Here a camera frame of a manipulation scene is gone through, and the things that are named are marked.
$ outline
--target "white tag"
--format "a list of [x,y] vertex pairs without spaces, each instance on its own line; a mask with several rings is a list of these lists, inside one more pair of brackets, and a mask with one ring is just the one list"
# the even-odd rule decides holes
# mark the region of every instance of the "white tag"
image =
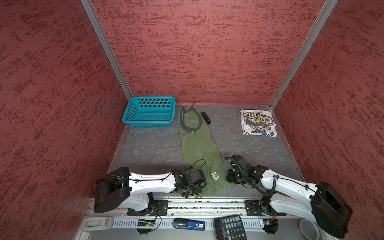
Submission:
[[217,175],[216,172],[212,173],[211,175],[212,175],[212,177],[214,178],[215,181],[216,181],[217,179],[220,178],[220,177]]

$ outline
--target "teal plastic basket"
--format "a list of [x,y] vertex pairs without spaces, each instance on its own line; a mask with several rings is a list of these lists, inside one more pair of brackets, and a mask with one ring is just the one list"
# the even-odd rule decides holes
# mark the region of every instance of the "teal plastic basket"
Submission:
[[133,97],[122,121],[132,127],[170,127],[175,106],[174,97]]

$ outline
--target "red wall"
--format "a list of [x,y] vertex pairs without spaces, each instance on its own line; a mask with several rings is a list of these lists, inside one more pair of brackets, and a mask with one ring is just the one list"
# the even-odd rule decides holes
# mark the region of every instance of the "red wall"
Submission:
[[127,99],[79,0],[0,3],[0,239],[72,240]]
[[324,0],[93,0],[134,96],[268,105]]
[[383,12],[339,0],[275,108],[305,179],[353,208],[346,239],[384,239]]

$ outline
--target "black calculator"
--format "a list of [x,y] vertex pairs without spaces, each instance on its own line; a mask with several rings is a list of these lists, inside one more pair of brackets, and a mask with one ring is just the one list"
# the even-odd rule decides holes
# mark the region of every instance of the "black calculator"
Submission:
[[247,240],[239,215],[214,219],[217,240]]

